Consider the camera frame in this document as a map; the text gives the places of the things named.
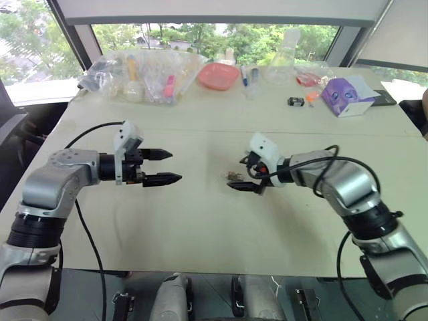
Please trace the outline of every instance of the marker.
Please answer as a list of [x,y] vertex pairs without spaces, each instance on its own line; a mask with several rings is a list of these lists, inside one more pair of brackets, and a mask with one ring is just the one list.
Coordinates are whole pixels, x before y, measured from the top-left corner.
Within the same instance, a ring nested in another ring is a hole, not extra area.
[[243,85],[245,87],[247,87],[248,86],[248,79],[247,79],[247,72],[245,71],[244,66],[241,66],[241,77],[242,77]]

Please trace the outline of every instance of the plastic bottle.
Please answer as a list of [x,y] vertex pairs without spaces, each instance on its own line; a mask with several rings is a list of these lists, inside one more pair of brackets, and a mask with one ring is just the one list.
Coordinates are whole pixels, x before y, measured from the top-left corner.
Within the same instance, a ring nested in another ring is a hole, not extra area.
[[283,85],[290,82],[292,79],[296,46],[299,40],[299,29],[285,30],[282,47],[277,51],[265,71],[265,78],[268,82],[275,85]]

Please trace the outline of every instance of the purple box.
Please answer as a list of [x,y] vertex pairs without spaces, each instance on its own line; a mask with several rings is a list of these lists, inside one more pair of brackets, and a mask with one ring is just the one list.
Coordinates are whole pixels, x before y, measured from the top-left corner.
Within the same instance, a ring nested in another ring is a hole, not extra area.
[[374,97],[362,99],[357,89],[344,78],[331,79],[321,96],[337,117],[362,115],[375,100]]

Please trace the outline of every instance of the pink bowl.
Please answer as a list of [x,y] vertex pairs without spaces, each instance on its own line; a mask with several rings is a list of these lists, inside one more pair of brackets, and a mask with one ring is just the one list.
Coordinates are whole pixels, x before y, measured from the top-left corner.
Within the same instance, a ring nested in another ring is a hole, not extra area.
[[235,67],[213,62],[206,65],[198,75],[202,85],[215,90],[228,90],[238,78],[239,70]]

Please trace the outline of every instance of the white tabletop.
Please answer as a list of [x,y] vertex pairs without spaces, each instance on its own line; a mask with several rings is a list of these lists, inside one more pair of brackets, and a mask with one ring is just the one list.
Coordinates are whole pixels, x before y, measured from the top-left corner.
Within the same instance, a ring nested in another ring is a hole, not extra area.
[[[380,84],[373,86],[373,81],[368,83],[374,89],[381,88]],[[285,156],[339,144],[342,155],[369,164],[381,180],[383,201],[390,210],[405,213],[405,226],[428,253],[423,216],[428,206],[428,145],[409,126],[405,115],[395,107],[376,107],[350,121],[336,118],[321,103],[315,108],[290,109],[285,105],[287,94],[272,90],[274,94],[269,103],[250,104],[240,97],[238,85],[230,92],[217,93],[194,84],[176,106],[101,103],[91,95],[76,99],[3,208],[0,237],[4,239],[9,233],[25,178],[42,166],[49,154],[62,149],[89,126],[128,118],[142,128],[146,148],[164,148],[174,154],[167,160],[146,162],[143,170],[171,171],[183,179],[167,187],[147,189],[103,182],[79,194],[107,270],[335,276],[337,247],[346,227],[325,200],[294,185],[269,188],[264,196],[226,186],[227,171],[245,172],[238,161],[256,130],[266,132]],[[217,105],[220,100],[230,110]],[[212,121],[198,111],[197,104],[213,117]],[[86,116],[80,118],[84,110]],[[258,118],[256,111],[270,117]],[[292,114],[292,121],[284,117],[287,128],[281,127],[275,116],[279,111]],[[313,113],[317,113],[317,121],[310,120]],[[376,124],[373,115],[382,122]],[[341,122],[347,122],[349,132]],[[276,125],[274,129],[269,129],[270,123]],[[318,127],[305,131],[307,123]],[[81,139],[76,148],[112,152],[116,130],[101,128]],[[97,268],[75,209],[62,239],[65,267]],[[345,276],[364,275],[359,255],[355,246],[345,247]]]

